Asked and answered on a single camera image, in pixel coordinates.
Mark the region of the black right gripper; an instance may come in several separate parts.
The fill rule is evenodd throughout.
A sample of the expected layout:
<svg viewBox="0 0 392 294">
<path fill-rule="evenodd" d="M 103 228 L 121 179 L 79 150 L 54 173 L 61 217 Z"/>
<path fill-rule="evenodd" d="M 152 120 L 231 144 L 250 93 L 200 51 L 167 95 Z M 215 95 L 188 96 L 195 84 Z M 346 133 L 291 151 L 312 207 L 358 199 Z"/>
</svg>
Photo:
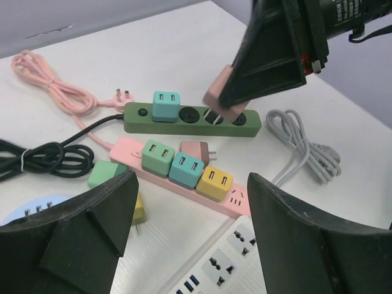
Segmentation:
<svg viewBox="0 0 392 294">
<path fill-rule="evenodd" d="M 304 73 L 319 74 L 328 55 L 319 1 L 254 1 L 224 106 L 305 85 Z"/>
</svg>

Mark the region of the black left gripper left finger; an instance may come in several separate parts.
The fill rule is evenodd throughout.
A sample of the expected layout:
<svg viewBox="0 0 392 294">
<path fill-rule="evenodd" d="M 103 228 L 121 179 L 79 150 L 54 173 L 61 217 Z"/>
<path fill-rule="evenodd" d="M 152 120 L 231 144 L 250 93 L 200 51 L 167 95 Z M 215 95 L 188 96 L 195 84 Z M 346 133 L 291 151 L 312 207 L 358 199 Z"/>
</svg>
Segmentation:
<svg viewBox="0 0 392 294">
<path fill-rule="evenodd" d="M 2 293 L 109 293 L 124 255 L 139 183 L 126 170 L 1 227 Z"/>
</svg>

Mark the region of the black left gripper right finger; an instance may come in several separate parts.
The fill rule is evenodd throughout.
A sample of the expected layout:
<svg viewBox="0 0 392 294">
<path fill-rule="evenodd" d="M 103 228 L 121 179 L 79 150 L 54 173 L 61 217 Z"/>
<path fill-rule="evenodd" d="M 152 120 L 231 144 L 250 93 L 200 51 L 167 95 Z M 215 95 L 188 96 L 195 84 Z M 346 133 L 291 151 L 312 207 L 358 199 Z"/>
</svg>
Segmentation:
<svg viewBox="0 0 392 294">
<path fill-rule="evenodd" d="M 390 293 L 391 231 L 304 202 L 256 173 L 247 180 L 268 293 Z"/>
</svg>

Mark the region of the pink USB charger plug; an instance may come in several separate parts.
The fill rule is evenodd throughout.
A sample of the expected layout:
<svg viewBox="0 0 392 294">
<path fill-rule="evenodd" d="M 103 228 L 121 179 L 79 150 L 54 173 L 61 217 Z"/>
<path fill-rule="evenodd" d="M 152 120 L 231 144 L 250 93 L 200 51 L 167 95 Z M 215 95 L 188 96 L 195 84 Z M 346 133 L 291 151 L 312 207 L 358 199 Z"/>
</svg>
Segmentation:
<svg viewBox="0 0 392 294">
<path fill-rule="evenodd" d="M 211 158 L 211 155 L 216 152 L 210 151 L 208 143 L 204 141 L 182 141 L 179 144 L 179 152 L 201 160 L 205 166 L 208 166 L 212 160 L 216 160 Z"/>
</svg>

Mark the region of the green USB charger plug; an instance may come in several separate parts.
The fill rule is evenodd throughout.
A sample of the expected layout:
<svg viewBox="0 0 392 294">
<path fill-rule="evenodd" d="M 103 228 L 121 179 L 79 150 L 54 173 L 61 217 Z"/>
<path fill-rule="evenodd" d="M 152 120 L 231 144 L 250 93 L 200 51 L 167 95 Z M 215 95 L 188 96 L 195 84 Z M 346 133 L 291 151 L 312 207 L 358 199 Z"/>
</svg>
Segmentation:
<svg viewBox="0 0 392 294">
<path fill-rule="evenodd" d="M 142 169 L 166 178 L 169 174 L 175 150 L 155 140 L 148 140 L 142 149 Z"/>
</svg>

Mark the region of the teal USB charger plug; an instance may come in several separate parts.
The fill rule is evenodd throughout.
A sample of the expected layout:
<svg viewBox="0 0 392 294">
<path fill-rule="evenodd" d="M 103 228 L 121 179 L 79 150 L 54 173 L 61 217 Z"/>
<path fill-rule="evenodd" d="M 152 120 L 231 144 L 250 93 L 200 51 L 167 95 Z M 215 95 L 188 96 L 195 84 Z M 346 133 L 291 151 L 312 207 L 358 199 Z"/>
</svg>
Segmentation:
<svg viewBox="0 0 392 294">
<path fill-rule="evenodd" d="M 169 180 L 187 189 L 194 189 L 202 176 L 204 163 L 185 153 L 178 152 L 168 174 Z"/>
</svg>

